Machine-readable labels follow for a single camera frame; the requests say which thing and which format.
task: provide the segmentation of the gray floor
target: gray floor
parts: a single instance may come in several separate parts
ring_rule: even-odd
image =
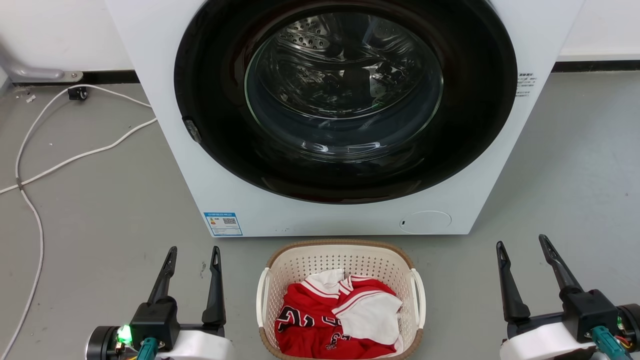
[[[138,85],[107,86],[144,99]],[[22,137],[59,88],[0,99],[0,188],[14,183]],[[378,237],[411,255],[427,289],[426,335],[416,359],[497,359],[505,336],[495,242],[534,315],[559,311],[537,235],[549,235],[583,287],[615,304],[640,302],[640,72],[554,74],[468,236]],[[60,100],[27,146],[23,178],[115,141],[153,117],[93,92]],[[242,359],[271,359],[258,337],[255,286],[270,255],[293,238],[212,239],[157,124],[108,152],[79,160],[26,189],[45,231],[40,285],[9,359],[82,359],[97,325],[131,319],[166,251],[179,248],[170,294],[181,322],[207,299],[211,247],[222,250],[227,337]],[[38,229],[19,192],[0,195],[0,347],[27,299]]]

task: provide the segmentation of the washing machine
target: washing machine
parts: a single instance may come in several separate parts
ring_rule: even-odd
[[[215,237],[469,233],[583,4],[106,2]]]

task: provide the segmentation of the teal connector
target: teal connector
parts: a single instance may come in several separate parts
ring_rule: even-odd
[[[618,340],[604,326],[596,326],[591,330],[591,338],[598,349],[611,360],[629,360],[625,348],[618,343]]]
[[[154,338],[146,338],[138,352],[137,360],[154,360],[158,354],[158,341]]]

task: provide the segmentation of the blue and white sticker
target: blue and white sticker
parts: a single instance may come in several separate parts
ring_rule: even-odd
[[[236,213],[204,213],[213,236],[242,236]]]

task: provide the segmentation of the clothes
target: clothes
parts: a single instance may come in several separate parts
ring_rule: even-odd
[[[275,322],[280,351],[319,359],[372,359],[399,354],[403,344],[397,310],[402,302],[395,295],[376,279],[345,279],[342,269],[291,284]],[[395,324],[389,321],[392,317]]]

